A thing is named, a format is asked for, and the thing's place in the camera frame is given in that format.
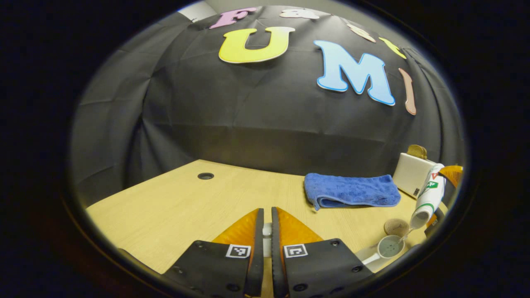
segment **white tissue box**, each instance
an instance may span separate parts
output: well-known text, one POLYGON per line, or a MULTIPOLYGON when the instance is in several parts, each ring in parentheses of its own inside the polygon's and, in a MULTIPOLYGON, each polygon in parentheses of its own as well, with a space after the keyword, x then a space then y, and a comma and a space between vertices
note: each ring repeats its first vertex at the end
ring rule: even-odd
POLYGON ((392 180, 397 188, 417 199, 429 170, 435 164, 430 160, 401 153, 392 180))

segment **letter m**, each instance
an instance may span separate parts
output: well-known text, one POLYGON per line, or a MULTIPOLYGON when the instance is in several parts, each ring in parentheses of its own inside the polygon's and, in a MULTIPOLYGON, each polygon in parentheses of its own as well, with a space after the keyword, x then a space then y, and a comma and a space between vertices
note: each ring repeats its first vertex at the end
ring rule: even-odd
POLYGON ((340 45, 315 40, 315 45, 322 49, 324 56, 324 76, 319 77, 316 83, 324 88, 344 92, 348 89, 348 83, 342 80, 341 70, 344 71, 355 93, 362 94, 368 78, 372 86, 368 89, 368 95, 375 101, 395 105, 395 99, 390 93, 388 80, 385 74, 385 63, 370 54, 363 54, 359 63, 340 45))

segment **blue towel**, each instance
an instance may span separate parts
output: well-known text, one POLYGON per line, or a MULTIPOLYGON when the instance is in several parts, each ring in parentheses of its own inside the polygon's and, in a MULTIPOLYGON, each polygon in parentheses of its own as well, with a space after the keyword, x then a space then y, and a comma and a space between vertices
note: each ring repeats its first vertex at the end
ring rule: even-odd
POLYGON ((350 178, 310 173, 305 176, 304 187, 307 199, 317 211, 320 207, 349 205, 393 207, 401 199, 390 175, 350 178))

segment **wooden table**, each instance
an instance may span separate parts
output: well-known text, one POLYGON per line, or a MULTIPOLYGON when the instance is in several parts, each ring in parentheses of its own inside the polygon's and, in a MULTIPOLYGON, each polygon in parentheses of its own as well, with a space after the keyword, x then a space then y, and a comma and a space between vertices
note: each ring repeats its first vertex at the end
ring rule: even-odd
MULTIPOLYGON (((271 207, 280 207, 323 239, 340 238, 357 252, 386 236, 383 225, 387 220, 408 222, 416 205, 415 199, 400 192, 401 201, 395 207, 316 212, 305 198, 303 181, 304 176, 197 160, 101 200, 86 211, 116 247, 164 273, 192 241, 213 240, 256 208, 263 208, 265 222, 271 222, 271 207), (215 177, 198 179, 203 172, 215 177)), ((414 230, 405 241, 404 252, 425 238, 424 229, 414 230)), ((270 260, 265 259, 262 297, 272 297, 270 260)))

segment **cup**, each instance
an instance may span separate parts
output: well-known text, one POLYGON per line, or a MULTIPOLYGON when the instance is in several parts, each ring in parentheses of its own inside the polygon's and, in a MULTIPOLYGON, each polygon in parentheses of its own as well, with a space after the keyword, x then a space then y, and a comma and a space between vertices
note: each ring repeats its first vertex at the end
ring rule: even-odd
POLYGON ((364 248, 355 253, 355 256, 363 262, 366 268, 375 272, 388 260, 397 256, 405 248, 405 241, 399 242, 401 237, 389 235, 382 238, 379 243, 364 248))

